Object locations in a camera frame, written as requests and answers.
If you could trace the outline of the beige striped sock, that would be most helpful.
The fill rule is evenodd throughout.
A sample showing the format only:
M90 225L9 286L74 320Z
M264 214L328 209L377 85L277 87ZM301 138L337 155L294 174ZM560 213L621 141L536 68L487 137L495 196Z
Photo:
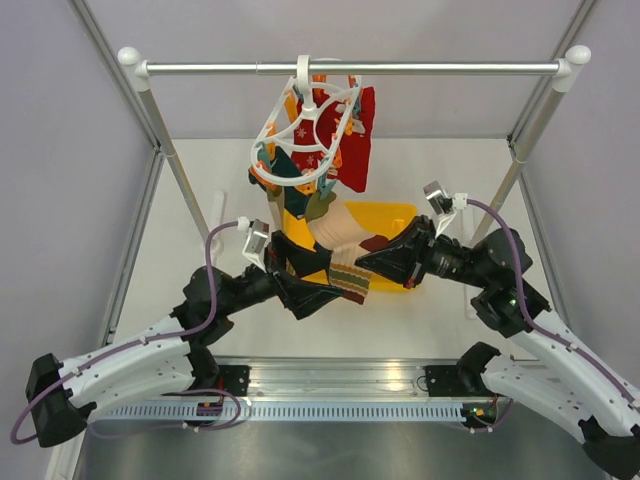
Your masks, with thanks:
M369 253L386 247L389 239L364 229L335 193L322 198L314 193L305 220L315 242L330 253L327 279L343 291L343 297L362 305L369 293L373 273L356 265Z
M266 195L269 211L273 219L274 229L281 230L285 213L285 190L279 185L267 187Z

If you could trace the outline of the yellow plastic tray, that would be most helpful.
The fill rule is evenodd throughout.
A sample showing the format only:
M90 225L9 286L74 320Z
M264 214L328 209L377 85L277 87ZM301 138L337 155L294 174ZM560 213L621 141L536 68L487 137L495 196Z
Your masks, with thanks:
M344 202L364 229L389 239L402 232L417 213L415 206L406 203ZM287 237L304 248L317 252L325 250L312 237L305 220L305 212L299 217L285 212L282 230ZM320 271L303 279L330 285L327 271Z

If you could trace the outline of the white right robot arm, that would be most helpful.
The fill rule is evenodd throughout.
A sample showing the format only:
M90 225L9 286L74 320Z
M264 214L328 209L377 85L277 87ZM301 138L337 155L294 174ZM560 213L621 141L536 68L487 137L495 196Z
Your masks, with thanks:
M457 362L459 388L469 395L486 389L506 396L569 433L610 476L638 476L639 390L524 280L532 260L517 231L501 226L469 248L437 234L432 220L418 216L356 264L408 289L427 275L478 288L470 304L482 323L533 355L555 379L527 374L498 349L478 342Z

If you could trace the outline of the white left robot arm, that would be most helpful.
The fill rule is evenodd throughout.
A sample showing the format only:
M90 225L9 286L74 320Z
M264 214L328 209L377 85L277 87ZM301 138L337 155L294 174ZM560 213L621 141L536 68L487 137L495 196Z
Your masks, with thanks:
M308 281L327 258L273 234L257 263L231 276L207 259L184 287L184 300L167 316L132 337L76 357L48 353L33 361L26 384L42 448L65 443L111 411L162 395L220 394L219 368L210 345L230 332L231 315L272 298L304 319L345 295L343 288Z

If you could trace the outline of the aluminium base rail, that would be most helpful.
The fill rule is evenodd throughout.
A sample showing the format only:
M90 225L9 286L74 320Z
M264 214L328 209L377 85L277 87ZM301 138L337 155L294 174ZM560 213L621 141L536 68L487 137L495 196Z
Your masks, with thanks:
M490 399L465 386L454 360L242 358L216 359L224 388L264 401L404 401Z

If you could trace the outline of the silver clothes rack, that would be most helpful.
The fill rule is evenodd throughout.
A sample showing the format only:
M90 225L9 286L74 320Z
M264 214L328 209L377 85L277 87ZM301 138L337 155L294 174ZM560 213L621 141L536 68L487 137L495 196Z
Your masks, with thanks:
M283 147L291 142L284 109L284 95L293 92L308 101L314 91L313 77L328 80L328 92L352 97L352 75L364 84L397 86L415 107L430 100L428 87L455 75L531 76L547 83L546 96L525 127L506 140L484 138L386 138L372 141L368 186L354 192L342 184L334 189L343 200L356 203L409 204L426 213L424 185L438 181L449 192L467 192L502 211L512 227L526 240L538 228L527 210L517 179L525 160L548 125L580 71L589 63L585 46L570 48L562 57L534 63L434 63L390 61L344 61L303 59L254 63L157 63L144 60L131 47L122 48L119 66L150 121L156 149L163 160L153 185L155 191L145 207L143 246L149 251L175 248L199 255L210 230L236 216L271 220L264 192L248 180L254 141L266 136L274 124ZM246 137L240 139L174 140L170 137L152 93L155 77L209 75L214 89L231 96L234 107L254 118Z

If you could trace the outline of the white clip sock hanger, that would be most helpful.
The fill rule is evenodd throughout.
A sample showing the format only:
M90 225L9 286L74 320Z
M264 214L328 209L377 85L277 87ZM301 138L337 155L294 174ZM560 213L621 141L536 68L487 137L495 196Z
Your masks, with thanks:
M295 73L251 147L249 172L266 188L279 185L327 194L336 183L331 175L339 168L341 139L351 134L352 112L363 85L359 75L346 75L340 84L329 82L328 75L313 75L308 55L297 58ZM286 177L275 171L278 149L311 163Z

